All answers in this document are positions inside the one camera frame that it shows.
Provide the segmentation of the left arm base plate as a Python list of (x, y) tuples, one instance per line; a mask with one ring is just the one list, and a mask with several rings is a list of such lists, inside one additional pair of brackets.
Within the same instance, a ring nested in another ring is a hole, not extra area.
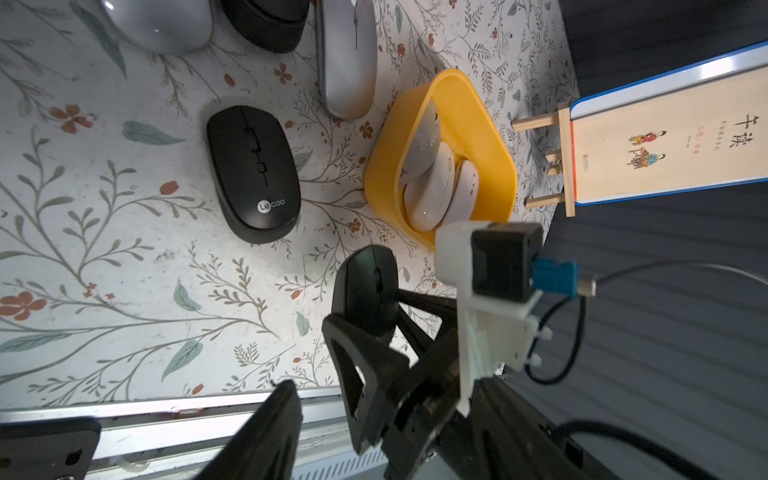
[(2, 479), (84, 479), (101, 434), (93, 418), (1, 425)]

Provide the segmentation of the white mouse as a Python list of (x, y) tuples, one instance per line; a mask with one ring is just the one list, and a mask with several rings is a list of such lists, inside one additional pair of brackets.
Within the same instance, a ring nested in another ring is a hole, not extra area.
[(414, 230), (427, 232), (442, 221), (453, 195), (454, 182), (455, 155), (442, 141), (433, 165), (405, 187), (405, 209)]
[(454, 192), (440, 225), (446, 226), (460, 221), (468, 221), (475, 208), (478, 190), (479, 174), (477, 168), (470, 160), (463, 160), (459, 164)]

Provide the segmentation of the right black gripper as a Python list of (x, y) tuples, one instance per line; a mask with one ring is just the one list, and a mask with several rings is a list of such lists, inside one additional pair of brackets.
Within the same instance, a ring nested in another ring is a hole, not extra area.
[[(363, 454), (383, 437), (387, 479), (412, 479), (431, 455), (469, 479), (477, 449), (471, 422), (457, 409), (457, 300), (399, 289), (397, 302), (396, 326), (420, 358), (409, 371), (408, 357), (390, 347), (392, 327), (374, 335), (339, 314), (323, 321), (352, 446)], [(390, 389), (406, 372), (396, 411)]]

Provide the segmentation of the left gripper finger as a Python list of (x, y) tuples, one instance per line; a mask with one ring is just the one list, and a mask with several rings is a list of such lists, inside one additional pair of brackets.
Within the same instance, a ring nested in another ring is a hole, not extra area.
[(196, 480), (289, 479), (302, 422), (295, 384), (279, 383)]

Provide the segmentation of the grey mouse row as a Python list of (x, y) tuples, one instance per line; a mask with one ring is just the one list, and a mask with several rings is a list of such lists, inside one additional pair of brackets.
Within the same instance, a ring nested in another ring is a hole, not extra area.
[(440, 117), (435, 102), (430, 100), (401, 167), (400, 187), (416, 180), (433, 165), (439, 150), (440, 140)]

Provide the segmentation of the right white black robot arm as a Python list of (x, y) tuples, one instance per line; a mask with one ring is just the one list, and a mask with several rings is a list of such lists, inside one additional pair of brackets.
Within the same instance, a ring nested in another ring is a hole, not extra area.
[(388, 479), (411, 479), (431, 454), (461, 479), (612, 479), (614, 473), (501, 380), (458, 410), (456, 303), (407, 293), (334, 294), (322, 327), (358, 454), (380, 447)]

